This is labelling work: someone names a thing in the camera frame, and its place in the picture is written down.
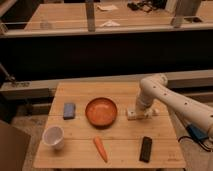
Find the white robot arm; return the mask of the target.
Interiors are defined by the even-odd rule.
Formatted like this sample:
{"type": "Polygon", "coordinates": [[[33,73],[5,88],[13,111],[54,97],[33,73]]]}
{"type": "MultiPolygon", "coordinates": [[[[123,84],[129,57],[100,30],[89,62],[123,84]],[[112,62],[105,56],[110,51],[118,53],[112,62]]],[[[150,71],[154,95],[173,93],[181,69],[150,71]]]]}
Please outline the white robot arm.
{"type": "Polygon", "coordinates": [[[139,82],[140,93],[136,98],[136,109],[145,111],[158,99],[213,138],[213,107],[178,94],[168,89],[167,84],[165,74],[142,78],[139,82]]]}

